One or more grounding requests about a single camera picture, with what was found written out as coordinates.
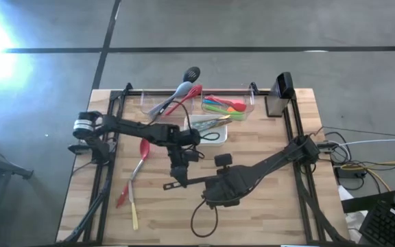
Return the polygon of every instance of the red utensil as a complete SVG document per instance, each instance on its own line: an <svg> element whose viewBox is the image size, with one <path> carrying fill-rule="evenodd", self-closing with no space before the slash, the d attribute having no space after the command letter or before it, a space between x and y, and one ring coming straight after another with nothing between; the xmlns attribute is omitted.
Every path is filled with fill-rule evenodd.
<svg viewBox="0 0 395 247"><path fill-rule="evenodd" d="M213 96L207 96L207 97L205 97L205 99L209 99L214 102L219 102L219 103L225 104L227 106L231 106L234 108L234 110L236 110L238 112L244 112L246 110L246 105L243 103L233 103L230 100L220 99L220 98L213 97Z"/></svg>
<svg viewBox="0 0 395 247"><path fill-rule="evenodd" d="M187 95L185 95L185 97L182 98L180 103L182 104L184 101L191 99L192 97L198 96L201 92L202 92L202 85L196 85L196 86L192 87L190 89L189 93L187 93ZM179 107L179 106L180 106L180 104L176 104L169 111L167 111L167 113L165 113L165 115L166 116L170 115L170 113L172 113L174 110L176 110L177 107Z"/></svg>
<svg viewBox="0 0 395 247"><path fill-rule="evenodd" d="M140 142L140 155L141 155L141 160L140 163L136 166L135 170L132 172L132 175L130 176L130 181L133 181L136 173L140 170L140 168L143 166L144 160L149 156L149 151L150 151L150 143L146 139L141 139ZM126 186L124 187L123 191L120 194L120 197L118 198L116 208L118 209L123 203L124 200L126 199L127 194L129 193L129 182L126 183Z"/></svg>

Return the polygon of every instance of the wooden tabletop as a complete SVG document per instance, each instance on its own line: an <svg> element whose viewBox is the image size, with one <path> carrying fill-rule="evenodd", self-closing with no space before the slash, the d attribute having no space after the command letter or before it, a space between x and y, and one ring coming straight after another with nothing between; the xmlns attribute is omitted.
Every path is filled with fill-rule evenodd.
<svg viewBox="0 0 395 247"><path fill-rule="evenodd" d="M89 110L106 113L110 90L94 90ZM305 133L321 128L321 119L312 89L296 89ZM147 122L141 112L140 97L127 96L123 118ZM200 99L196 98L193 114L203 114ZM324 140L320 132L316 141ZM219 225L213 235L196 237L190 230L193 210L202 201L203 184L163 191L163 184L173 182L169 176L170 162L166 148L150 145L149 158L134 182L134 197L139 230L132 228L131 207L128 201L116 209L116 200L127 179L140 160L140 139L121 135L117 146L108 217L103 244L305 244L298 194L291 165L266 176L261 184L236 207L218 207ZM254 111L246 121L228 125L228 140L221 147L199 148L206 156L199 163L190 163L189 178L214 175L213 157L231 153L234 165L253 165L288 144L283 118L268 118L263 96L255 99ZM78 156L74 169L89 162L91 155ZM348 238L337 185L330 163L318 162L313 174L321 210L339 233ZM77 171L71 179L57 240L67 237L80 222L88 208L95 165ZM93 236L97 232L95 218ZM315 236L313 215L310 212ZM200 234L210 232L215 223L214 210L203 206L196 214L195 229Z"/></svg>

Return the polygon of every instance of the kitchen utensil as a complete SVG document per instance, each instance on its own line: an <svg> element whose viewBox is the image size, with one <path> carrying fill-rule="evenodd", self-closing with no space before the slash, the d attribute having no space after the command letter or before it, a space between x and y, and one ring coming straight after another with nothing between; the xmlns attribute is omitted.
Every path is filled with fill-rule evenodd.
<svg viewBox="0 0 395 247"><path fill-rule="evenodd" d="M211 111L214 111L217 113L222 113L224 115L230 115L230 119L232 119L232 120L241 121L245 117L243 113L239 113L237 111L228 112L226 110L222 110L222 109L219 109L218 107L210 106L207 104L203 104L202 107L205 108L206 110L211 110Z"/></svg>
<svg viewBox="0 0 395 247"><path fill-rule="evenodd" d="M220 99L220 98L213 97L213 96L207 96L207 97L205 97L205 99L209 99L209 100L212 100L214 102L219 102L219 103L225 104L227 106L231 106L236 111L239 111L239 112L244 112L246 110L246 105L242 104L242 103L233 103L230 100Z"/></svg>
<svg viewBox="0 0 395 247"><path fill-rule="evenodd" d="M132 172L132 175L130 176L129 181L133 181L134 180L134 178L136 176L136 173L143 166L144 160L149 156L149 151L150 151L150 143L149 143L149 141L146 140L146 139L141 139L141 142L140 142L141 160L138 163L138 165L136 166L135 170ZM129 192L128 183L126 183L126 186L123 188L123 191L121 192L120 197L118 198L116 208L119 208L124 203L124 200L125 200L126 195L128 194L128 192Z"/></svg>
<svg viewBox="0 0 395 247"><path fill-rule="evenodd" d="M224 126L225 124L229 124L232 122L230 115L225 115L223 117L219 117L216 119L208 119L208 120L201 120L201 121L194 121L191 123L191 127L195 128L199 132L204 130L209 130L211 128L216 128L220 126Z"/></svg>
<svg viewBox="0 0 395 247"><path fill-rule="evenodd" d="M189 93L189 91L191 90L192 87L193 87L193 83L191 83L191 82L181 83L172 96L170 96L168 99L166 99L163 103L153 107L149 111L150 118L153 120L159 114L162 114L164 112L164 110L169 106L169 104L175 99L175 97L182 97L182 96L187 95L187 93Z"/></svg>
<svg viewBox="0 0 395 247"><path fill-rule="evenodd" d="M129 180L128 186L129 186L129 201L130 201L130 203L132 205L132 225L134 227L134 231L136 231L136 230L138 230L138 217L136 216L134 192L133 192L132 181L131 180Z"/></svg>
<svg viewBox="0 0 395 247"><path fill-rule="evenodd" d="M214 104L214 105L218 105L218 106L221 106L221 105L222 105L222 104L219 103L219 102L214 102L214 101L209 100L209 99L204 99L204 103L205 103L205 104Z"/></svg>
<svg viewBox="0 0 395 247"><path fill-rule="evenodd" d="M195 82L200 76L200 69L198 67L191 67L189 69L187 69L184 72L184 75L182 76L182 83L184 84L184 82L190 82L193 83ZM162 104L155 106L151 111L153 111L151 113L151 111L149 111L149 116L150 118L153 120L155 119L158 115L162 114L164 112L165 109L167 109L167 107L169 107L170 103L175 99L175 97L180 97L180 96L184 96L186 95L189 91L191 90L191 86L190 88L188 88L188 90L185 92L183 91L181 94L177 94L176 96L174 96L175 94L173 94L169 99L165 100Z"/></svg>
<svg viewBox="0 0 395 247"><path fill-rule="evenodd" d="M184 76L182 77L183 82L195 82L200 75L200 69L199 67L191 67L187 69L184 73Z"/></svg>
<svg viewBox="0 0 395 247"><path fill-rule="evenodd" d="M185 97L182 98L182 100L180 101L180 104L182 104L187 99L191 99L195 96L198 96L201 92L202 92L202 85L195 85L194 87L192 87L190 89L189 93L187 95L185 95ZM167 111L165 113L165 115L166 116L170 115L170 113L172 113L175 109L177 109L177 107L179 107L180 104L176 104L173 108L171 108L169 111Z"/></svg>

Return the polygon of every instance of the red handle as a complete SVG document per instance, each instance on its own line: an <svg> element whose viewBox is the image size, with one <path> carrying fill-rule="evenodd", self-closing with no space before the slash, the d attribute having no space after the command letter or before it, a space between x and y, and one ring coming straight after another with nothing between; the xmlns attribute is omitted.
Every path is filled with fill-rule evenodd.
<svg viewBox="0 0 395 247"><path fill-rule="evenodd" d="M214 102L219 102L219 103L225 104L227 106L231 106L238 112L244 112L246 110L246 104L243 104L243 103L234 103L230 100L219 99L219 98L216 98L213 96L208 96L208 97L206 97L206 99L212 100Z"/></svg>
<svg viewBox="0 0 395 247"><path fill-rule="evenodd" d="M184 101L186 101L187 99L189 99L189 98L187 98L187 97L183 98L183 99L180 101L181 104L182 104ZM179 107L181 104L176 104L176 105L175 105L174 107L172 107L169 111L167 111L167 112L165 113L165 115L166 115L166 116L170 115L170 113L172 113L174 110L176 110L177 107Z"/></svg>
<svg viewBox="0 0 395 247"><path fill-rule="evenodd" d="M126 196L127 196L128 192L129 192L129 187L128 187L128 183L126 183L126 186L124 187L123 192L121 192L121 195L118 198L117 205L116 205L115 208L118 209L121 205L123 205L124 200L126 199Z"/></svg>

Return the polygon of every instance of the clear plastic bin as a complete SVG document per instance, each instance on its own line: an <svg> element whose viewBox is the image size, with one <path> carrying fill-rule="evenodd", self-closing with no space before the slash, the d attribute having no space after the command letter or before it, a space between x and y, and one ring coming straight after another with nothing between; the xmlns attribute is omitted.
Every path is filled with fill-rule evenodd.
<svg viewBox="0 0 395 247"><path fill-rule="evenodd" d="M151 121L149 116L149 111L156 107L159 104L162 104L169 96L168 95L161 95L156 91L143 91L141 92L141 101L140 107L141 112L147 115L147 119ZM175 101L180 102L182 97L175 98ZM183 119L186 116L184 108L182 106L177 107L173 112L169 115L166 115L177 103L172 102L170 105L164 110L161 116L158 116L156 122L158 123L169 123L169 124L180 124L183 123ZM191 115L193 113L193 104L194 99L187 99L182 103L188 114Z"/></svg>
<svg viewBox="0 0 395 247"><path fill-rule="evenodd" d="M230 115L232 120L237 121L246 120L254 110L254 92L252 89L236 90L229 94L204 91L201 94L201 100L201 107L204 112Z"/></svg>

